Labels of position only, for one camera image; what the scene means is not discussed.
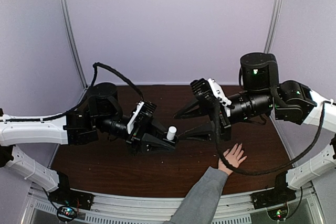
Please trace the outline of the white cap with black brush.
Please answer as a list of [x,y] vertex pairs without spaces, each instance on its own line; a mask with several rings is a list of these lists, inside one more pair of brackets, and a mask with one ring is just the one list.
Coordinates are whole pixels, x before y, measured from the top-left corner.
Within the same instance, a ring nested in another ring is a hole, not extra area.
[[177,133],[177,128],[175,126],[170,126],[167,131],[166,139],[173,141]]

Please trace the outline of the grey sleeved forearm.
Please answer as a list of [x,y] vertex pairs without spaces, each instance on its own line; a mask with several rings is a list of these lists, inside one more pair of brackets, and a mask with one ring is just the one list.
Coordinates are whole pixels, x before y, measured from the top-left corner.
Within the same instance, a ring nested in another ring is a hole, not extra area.
[[228,177],[226,172],[209,167],[164,223],[212,223]]

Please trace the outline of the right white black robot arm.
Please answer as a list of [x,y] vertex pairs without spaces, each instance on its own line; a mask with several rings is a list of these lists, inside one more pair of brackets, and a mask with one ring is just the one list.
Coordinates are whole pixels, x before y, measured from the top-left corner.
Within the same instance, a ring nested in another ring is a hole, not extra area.
[[[208,115],[213,126],[216,148],[220,156],[218,169],[226,175],[236,172],[242,175],[258,176],[277,172],[304,157],[316,144],[321,130],[335,133],[335,102],[327,100],[308,86],[294,80],[279,82],[278,64],[275,55],[252,52],[240,58],[239,85],[243,82],[243,91],[227,97],[214,79],[199,79],[191,82],[195,99],[174,115],[176,119],[195,118]],[[316,125],[318,127],[312,143],[296,158],[264,172],[248,172],[238,169],[246,159],[241,144],[230,151],[220,150],[219,140],[230,139],[231,126],[248,122],[253,117],[270,116],[274,110],[275,119],[298,125]],[[320,154],[309,159],[303,165],[283,172],[276,177],[275,188],[269,190],[269,199],[279,204],[294,194],[306,182],[319,177],[331,168],[335,168],[335,137]]]

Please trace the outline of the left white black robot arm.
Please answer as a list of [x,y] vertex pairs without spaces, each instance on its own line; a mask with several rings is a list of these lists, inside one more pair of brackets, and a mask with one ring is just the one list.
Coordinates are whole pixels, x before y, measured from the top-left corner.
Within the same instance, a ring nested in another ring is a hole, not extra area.
[[108,133],[125,140],[136,153],[174,150],[177,129],[166,129],[158,122],[153,117],[155,109],[155,104],[140,101],[131,115],[124,115],[116,85],[104,82],[90,87],[81,102],[64,114],[18,118],[2,113],[1,166],[12,168],[64,205],[71,205],[76,197],[67,175],[36,162],[19,144],[86,145],[97,141],[99,133]]

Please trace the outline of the person's bare hand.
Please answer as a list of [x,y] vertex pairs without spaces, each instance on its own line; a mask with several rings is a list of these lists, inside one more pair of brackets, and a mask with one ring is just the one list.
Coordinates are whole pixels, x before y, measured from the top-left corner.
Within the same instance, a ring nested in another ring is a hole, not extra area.
[[[247,156],[244,156],[242,143],[236,143],[233,148],[227,149],[223,155],[234,168],[238,168],[247,158]],[[233,171],[230,170],[220,159],[218,160],[218,170],[225,172],[227,175],[231,175],[233,173]]]

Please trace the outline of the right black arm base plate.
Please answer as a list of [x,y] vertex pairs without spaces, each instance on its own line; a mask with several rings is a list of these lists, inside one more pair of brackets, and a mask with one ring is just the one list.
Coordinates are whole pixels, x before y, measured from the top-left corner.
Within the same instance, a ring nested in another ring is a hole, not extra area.
[[270,189],[251,194],[254,209],[267,208],[284,204],[296,199],[296,192],[291,189]]

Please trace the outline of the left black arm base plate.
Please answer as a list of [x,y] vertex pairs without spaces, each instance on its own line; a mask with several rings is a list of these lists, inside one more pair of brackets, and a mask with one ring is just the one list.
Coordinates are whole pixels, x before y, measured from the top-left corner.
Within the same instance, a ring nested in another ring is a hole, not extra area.
[[49,193],[49,198],[52,202],[61,205],[66,205],[83,210],[90,210],[93,203],[94,195],[76,190],[71,190],[67,193],[57,193],[56,191],[54,191]]

